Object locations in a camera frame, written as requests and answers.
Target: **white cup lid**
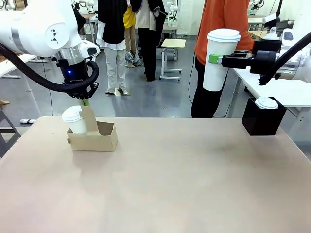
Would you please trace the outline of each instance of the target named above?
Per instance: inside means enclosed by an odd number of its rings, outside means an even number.
[[[217,42],[239,42],[241,39],[240,32],[233,29],[227,29],[227,28],[220,28],[211,31],[207,38],[212,41]]]
[[[76,122],[81,120],[82,117],[80,116],[80,112],[82,111],[81,106],[72,106],[64,111],[62,117],[64,122]]]
[[[258,107],[261,107],[263,109],[277,109],[278,108],[277,102],[269,97],[259,97],[255,101],[255,104]]]

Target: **white shirt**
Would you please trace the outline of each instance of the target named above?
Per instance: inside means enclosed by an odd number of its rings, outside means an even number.
[[[138,28],[156,30],[155,16],[150,11],[147,0],[142,0],[141,9],[136,13],[136,25]]]
[[[109,44],[107,42],[104,42],[103,33],[105,30],[105,26],[106,26],[105,23],[98,21],[98,32],[97,32],[96,44],[100,45],[100,48],[109,47],[112,50],[118,50],[118,51],[126,49],[125,40],[123,40],[121,43],[118,43],[118,44]]]

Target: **gray floor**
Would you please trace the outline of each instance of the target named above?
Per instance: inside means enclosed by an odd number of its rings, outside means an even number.
[[[179,50],[177,62],[169,62],[168,66],[182,68],[181,82],[177,81],[154,81],[147,83],[143,75],[144,67],[136,67],[127,70],[126,83],[131,89],[130,96],[112,97],[104,92],[107,88],[107,74],[105,55],[102,52],[97,58],[100,67],[99,90],[90,100],[91,107],[97,117],[191,117],[191,102],[188,97],[188,84],[192,67],[193,48],[195,40],[187,40],[186,47]],[[37,73],[44,76],[41,63],[28,63]],[[161,61],[156,62],[156,76],[160,76]],[[62,74],[58,69],[54,74],[51,66],[45,64],[48,80],[60,83]],[[237,77],[230,72],[222,95],[220,106],[216,112],[217,116],[224,116],[231,101]],[[193,98],[196,88],[197,73],[193,68],[190,83],[190,97]],[[3,107],[4,112],[14,125],[19,126],[20,119],[34,119],[39,116],[51,116],[51,103],[49,91],[32,80],[28,79],[29,86],[33,91],[25,92],[27,84],[23,79],[0,79],[0,97],[10,101],[9,105]],[[233,117],[242,117],[249,94],[241,91],[238,96],[238,104]],[[52,92],[52,108],[54,116],[61,116],[68,107],[78,104],[78,100],[72,99],[64,93]],[[311,154],[311,117],[305,120],[298,135],[293,138],[297,145],[308,156]],[[294,121],[294,116],[287,112],[281,124],[287,132]]]

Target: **black pants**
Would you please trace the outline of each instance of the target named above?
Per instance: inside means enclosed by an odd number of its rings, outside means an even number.
[[[203,88],[205,65],[195,58],[195,68],[198,71],[198,86],[192,103],[192,118],[212,118],[218,108],[224,86],[221,91],[205,90]]]
[[[145,75],[153,80],[156,73],[156,32],[148,28],[138,28],[142,58],[144,60]]]

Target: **black container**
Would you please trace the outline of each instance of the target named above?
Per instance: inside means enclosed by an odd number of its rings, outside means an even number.
[[[285,115],[286,108],[275,98],[270,98],[277,102],[277,109],[260,109],[255,104],[255,98],[248,99],[242,124],[248,131],[249,135],[268,136],[276,134]]]

